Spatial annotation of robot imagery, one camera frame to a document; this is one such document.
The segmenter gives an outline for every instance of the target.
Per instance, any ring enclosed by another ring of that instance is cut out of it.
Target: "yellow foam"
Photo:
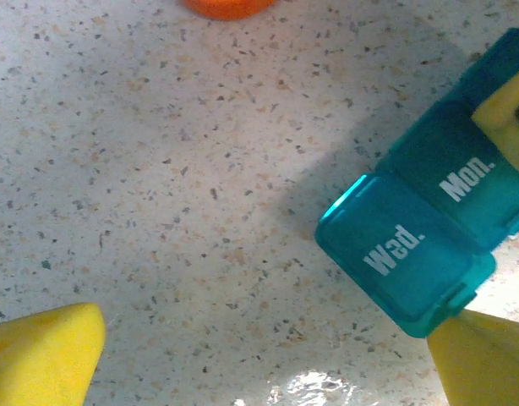
[[[450,406],[519,406],[519,323],[464,310],[427,341]]]
[[[0,406],[81,406],[105,339],[97,304],[0,324]]]
[[[519,171],[519,73],[500,87],[473,113],[472,120]]]

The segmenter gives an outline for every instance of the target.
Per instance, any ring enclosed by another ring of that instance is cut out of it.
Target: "teal plastic lid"
[[[475,110],[517,73],[519,28],[512,28],[465,72],[455,92]]]
[[[519,231],[519,172],[470,119],[459,101],[436,104],[390,149],[378,169],[392,171],[493,250]]]
[[[315,237],[414,337],[457,314],[495,267],[488,251],[392,173],[363,175],[320,219]]]

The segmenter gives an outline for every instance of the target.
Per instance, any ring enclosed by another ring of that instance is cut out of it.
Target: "white speckled surface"
[[[519,2],[0,0],[0,321],[92,300],[85,405],[445,405],[311,239]],[[471,304],[519,321],[519,237]]]

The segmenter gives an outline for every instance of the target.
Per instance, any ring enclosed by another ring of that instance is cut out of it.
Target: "pill organizer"
[[[475,297],[491,251],[517,231],[519,28],[327,210],[315,237],[403,331],[427,337]]]

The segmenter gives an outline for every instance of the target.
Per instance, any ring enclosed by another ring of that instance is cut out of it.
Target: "pill box lid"
[[[320,219],[320,247],[407,334],[475,297],[494,258],[392,173],[363,175]]]
[[[378,164],[486,250],[519,231],[519,172],[463,101],[431,107]]]
[[[476,109],[518,72],[519,27],[509,29],[465,72],[456,92]]]

